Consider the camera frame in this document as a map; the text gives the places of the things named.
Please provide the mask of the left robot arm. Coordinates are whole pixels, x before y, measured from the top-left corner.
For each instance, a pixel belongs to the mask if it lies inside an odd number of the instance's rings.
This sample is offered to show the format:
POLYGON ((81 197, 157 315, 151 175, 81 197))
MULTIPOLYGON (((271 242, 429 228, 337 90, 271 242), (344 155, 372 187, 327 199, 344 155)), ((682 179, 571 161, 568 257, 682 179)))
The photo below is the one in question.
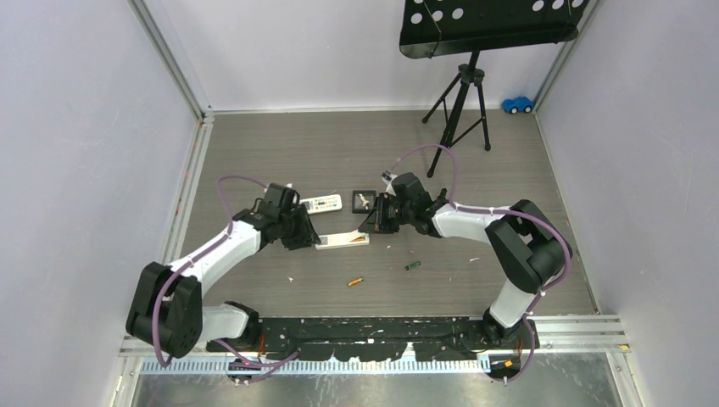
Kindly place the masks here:
POLYGON ((151 345, 161 366, 216 342, 249 351, 262 337, 256 310, 235 301, 206 306, 208 290, 245 259, 280 242, 288 250, 320 243, 299 193, 286 185, 263 186, 252 207, 230 212, 226 227, 200 248, 167 265, 142 269, 125 330, 151 345))

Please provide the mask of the white remote control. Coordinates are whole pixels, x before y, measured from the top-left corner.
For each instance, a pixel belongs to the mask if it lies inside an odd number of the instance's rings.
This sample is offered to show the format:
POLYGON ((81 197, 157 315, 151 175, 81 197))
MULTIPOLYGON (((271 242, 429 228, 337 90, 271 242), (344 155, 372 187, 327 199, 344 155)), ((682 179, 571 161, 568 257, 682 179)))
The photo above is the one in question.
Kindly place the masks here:
POLYGON ((336 212, 343 208, 343 202, 339 194, 303 198, 300 203, 307 209, 309 215, 336 212))
POLYGON ((370 235, 368 237, 368 241, 366 243, 348 243, 347 242, 347 234, 348 232, 344 233, 334 233, 329 235, 321 235, 321 243, 315 245, 316 250, 327 250, 327 249, 337 249, 337 248, 349 248, 349 247, 356 247, 356 246, 365 246, 370 243, 370 235))

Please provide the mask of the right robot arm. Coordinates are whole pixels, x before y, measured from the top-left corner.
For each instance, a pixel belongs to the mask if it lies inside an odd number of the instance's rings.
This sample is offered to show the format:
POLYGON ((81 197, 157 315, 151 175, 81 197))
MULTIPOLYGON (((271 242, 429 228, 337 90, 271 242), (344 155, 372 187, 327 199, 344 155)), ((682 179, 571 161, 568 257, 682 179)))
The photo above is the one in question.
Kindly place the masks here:
POLYGON ((359 232, 393 234, 410 225, 421 235, 489 245, 505 282, 484 312, 483 336, 495 348, 507 347, 527 326, 539 298, 570 270, 567 240, 529 200, 498 208, 467 206, 451 201, 447 191, 432 197, 413 173, 383 177, 387 188, 375 198, 359 232))

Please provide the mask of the white battery cover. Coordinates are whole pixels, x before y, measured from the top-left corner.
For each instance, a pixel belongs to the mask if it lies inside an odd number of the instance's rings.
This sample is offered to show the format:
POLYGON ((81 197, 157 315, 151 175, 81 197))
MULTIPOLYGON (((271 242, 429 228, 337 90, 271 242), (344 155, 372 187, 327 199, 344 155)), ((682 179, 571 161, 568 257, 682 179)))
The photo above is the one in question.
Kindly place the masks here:
POLYGON ((361 232, 359 230, 354 230, 347 234, 347 242, 351 243, 350 241, 352 239, 355 239, 356 237, 367 237, 367 240, 366 240, 366 242, 367 242, 369 235, 367 233, 361 232))

